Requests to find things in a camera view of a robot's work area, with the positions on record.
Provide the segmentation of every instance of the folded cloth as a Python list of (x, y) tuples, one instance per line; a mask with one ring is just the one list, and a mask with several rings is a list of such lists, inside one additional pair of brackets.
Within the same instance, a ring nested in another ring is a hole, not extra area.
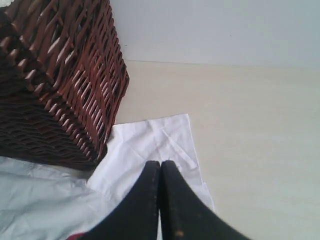
[(40, 164), (0, 158), (1, 239), (65, 240), (89, 231), (121, 202), (146, 161), (175, 161), (209, 208), (187, 114), (118, 124), (108, 154), (86, 181)]

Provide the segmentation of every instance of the brown wicker basket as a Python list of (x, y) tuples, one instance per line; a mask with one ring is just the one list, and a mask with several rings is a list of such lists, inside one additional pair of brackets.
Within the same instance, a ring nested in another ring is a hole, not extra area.
[(0, 155), (92, 169), (128, 82), (108, 0), (0, 8)]

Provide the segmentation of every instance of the woven wicker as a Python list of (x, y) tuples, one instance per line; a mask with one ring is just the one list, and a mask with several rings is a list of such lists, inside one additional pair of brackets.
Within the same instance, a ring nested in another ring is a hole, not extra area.
[(108, 0), (0, 8), (0, 155), (92, 169), (128, 82)]

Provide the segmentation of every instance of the wicker basket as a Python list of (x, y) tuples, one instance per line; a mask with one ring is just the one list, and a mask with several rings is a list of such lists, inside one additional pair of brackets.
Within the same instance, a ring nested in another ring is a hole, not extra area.
[(128, 82), (108, 0), (0, 8), (0, 155), (94, 168)]

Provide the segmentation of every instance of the beige floor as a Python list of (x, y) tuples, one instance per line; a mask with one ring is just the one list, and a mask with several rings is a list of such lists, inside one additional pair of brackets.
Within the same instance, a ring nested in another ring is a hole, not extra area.
[(320, 239), (320, 71), (127, 61), (116, 122), (188, 113), (221, 218), (254, 240)]

